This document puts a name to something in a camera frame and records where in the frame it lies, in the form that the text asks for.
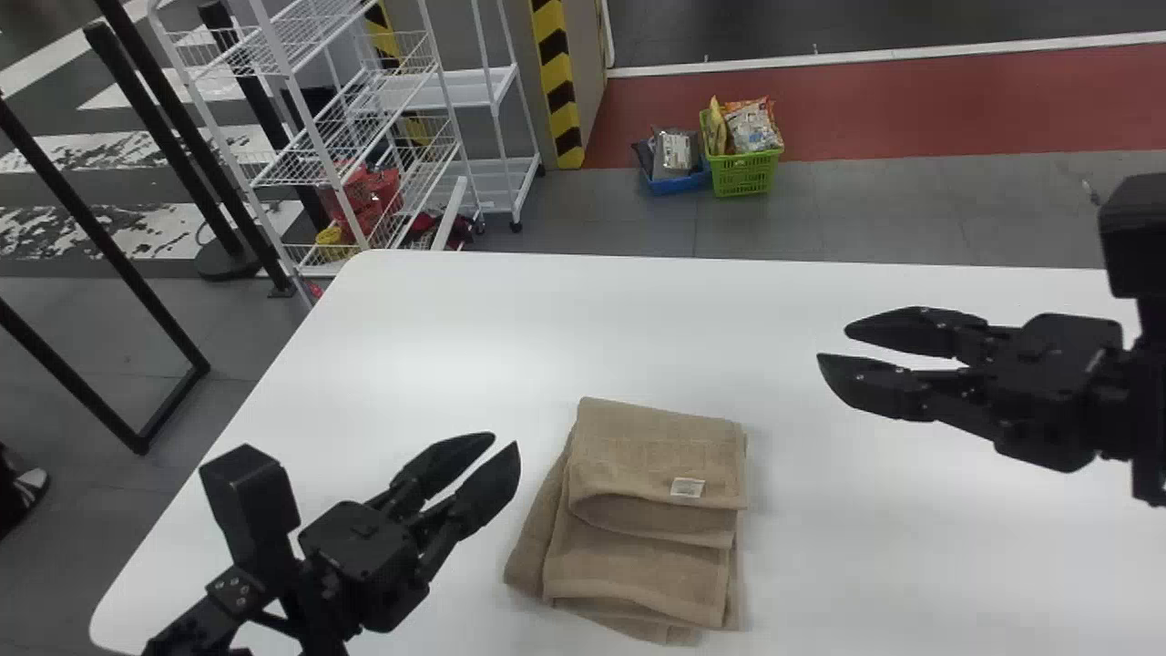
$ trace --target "plastic basket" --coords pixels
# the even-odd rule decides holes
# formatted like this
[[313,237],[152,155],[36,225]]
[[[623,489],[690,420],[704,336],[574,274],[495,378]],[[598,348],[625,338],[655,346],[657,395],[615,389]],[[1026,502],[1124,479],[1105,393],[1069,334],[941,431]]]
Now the plastic basket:
[[[709,110],[701,110],[701,134],[708,134]],[[718,197],[764,193],[773,185],[773,171],[785,148],[744,153],[740,155],[714,155],[704,141],[704,158],[712,171],[712,191]]]

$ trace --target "person's foot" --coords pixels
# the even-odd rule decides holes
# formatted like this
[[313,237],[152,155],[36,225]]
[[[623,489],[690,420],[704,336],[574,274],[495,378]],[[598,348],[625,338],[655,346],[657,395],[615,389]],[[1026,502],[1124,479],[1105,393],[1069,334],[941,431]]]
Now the person's foot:
[[0,459],[3,459],[5,465],[15,475],[10,485],[15,489],[14,501],[16,503],[15,517],[5,519],[7,520],[6,522],[0,522],[0,537],[2,537],[8,530],[27,517],[33,508],[44,499],[44,495],[49,492],[50,479],[48,472],[24,463],[12,450],[0,447]]

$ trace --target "beige towel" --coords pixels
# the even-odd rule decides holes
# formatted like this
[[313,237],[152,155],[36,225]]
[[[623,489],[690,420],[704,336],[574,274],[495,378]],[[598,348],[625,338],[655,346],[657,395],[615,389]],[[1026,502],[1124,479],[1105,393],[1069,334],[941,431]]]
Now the beige towel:
[[737,628],[744,450],[731,422],[582,400],[504,580],[644,640]]

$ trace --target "white table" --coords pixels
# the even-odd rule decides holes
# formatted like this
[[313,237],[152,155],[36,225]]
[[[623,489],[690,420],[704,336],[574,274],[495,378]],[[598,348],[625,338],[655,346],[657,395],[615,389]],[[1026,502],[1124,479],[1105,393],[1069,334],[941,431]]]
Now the white table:
[[[1129,471],[1061,475],[937,424],[843,407],[817,352],[894,359],[847,322],[932,304],[1020,324],[1132,303],[1098,270],[373,251],[345,266],[208,454],[251,443],[292,477],[305,521],[367,499],[429,443],[517,439],[522,482],[433,593],[354,655],[675,654],[534,604],[501,565],[581,396],[728,417],[750,433],[740,537],[747,630],[697,654],[984,656],[1161,653],[1166,512]],[[93,616],[136,654],[229,564],[197,477]],[[251,627],[257,656],[296,646]]]

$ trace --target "blue basket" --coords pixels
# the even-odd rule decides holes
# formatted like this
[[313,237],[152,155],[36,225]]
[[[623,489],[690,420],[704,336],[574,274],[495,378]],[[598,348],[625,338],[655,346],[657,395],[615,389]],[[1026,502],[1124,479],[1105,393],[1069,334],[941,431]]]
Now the blue basket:
[[[640,141],[640,143],[647,143],[647,140]],[[652,191],[653,196],[667,196],[668,193],[701,189],[708,186],[712,181],[712,171],[709,169],[709,162],[704,160],[703,153],[701,153],[701,168],[691,175],[669,177],[668,179],[652,179],[648,177],[647,171],[640,167],[640,176],[648,184],[648,190]]]

